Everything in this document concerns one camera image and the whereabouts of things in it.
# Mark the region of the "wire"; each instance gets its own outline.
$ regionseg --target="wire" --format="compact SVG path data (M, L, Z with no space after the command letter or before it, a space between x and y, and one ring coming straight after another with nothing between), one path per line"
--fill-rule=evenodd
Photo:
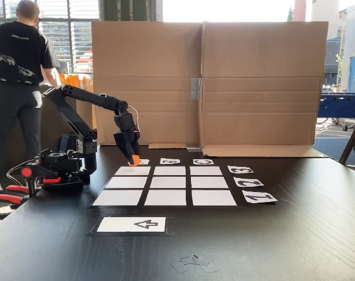
M15 166L15 167L11 168L10 170L8 170L8 172L7 172L7 174L6 174L6 175L7 175L7 178L9 178L10 180L13 180L17 185L23 186L17 179L15 179L14 177L12 177L10 174L11 174L13 171L17 170L18 168L20 168L21 166L23 166L23 165L25 165L25 164L27 164L27 163L29 163L29 162L32 162L32 161L34 161L34 159L25 161L24 163L21 163L21 164Z
M132 108L134 111L136 111L137 113L137 121L136 121L136 128L137 128L137 132L140 133L140 125L139 125L139 122L138 122L138 111L136 110L136 108L134 108L132 105L129 105L128 107Z

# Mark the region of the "man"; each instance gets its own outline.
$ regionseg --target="man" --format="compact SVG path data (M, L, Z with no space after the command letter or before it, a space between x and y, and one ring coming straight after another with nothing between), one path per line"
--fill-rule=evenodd
M0 178L5 171L8 132L17 118L26 145L26 159L33 159L40 152L41 66L52 86L60 84L53 45L35 28L38 5L22 0L16 15L17 22L0 25Z

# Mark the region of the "blue machine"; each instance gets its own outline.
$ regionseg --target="blue machine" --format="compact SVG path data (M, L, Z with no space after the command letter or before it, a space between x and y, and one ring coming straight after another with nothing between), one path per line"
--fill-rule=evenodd
M322 94L318 118L355 118L355 94Z

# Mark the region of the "table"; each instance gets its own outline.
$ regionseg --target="table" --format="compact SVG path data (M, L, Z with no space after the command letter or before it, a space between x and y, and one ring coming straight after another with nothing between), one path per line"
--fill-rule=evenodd
M146 147L141 155L152 166L160 157L186 166L202 157ZM81 194L41 191L0 223L0 281L355 280L355 172L332 159L214 159L221 168L252 168L275 205L247 203L235 191L237 208L89 208L126 164L116 147L100 147L97 159ZM175 234L86 236L105 215L172 217ZM170 263L192 254L219 272L194 266L177 274Z

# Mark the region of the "black pants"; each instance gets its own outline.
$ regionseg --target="black pants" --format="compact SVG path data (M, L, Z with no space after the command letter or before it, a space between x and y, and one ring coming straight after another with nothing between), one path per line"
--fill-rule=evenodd
M8 133L17 118L25 140L25 160L40 152L41 106L39 86L0 83L0 178L5 174Z

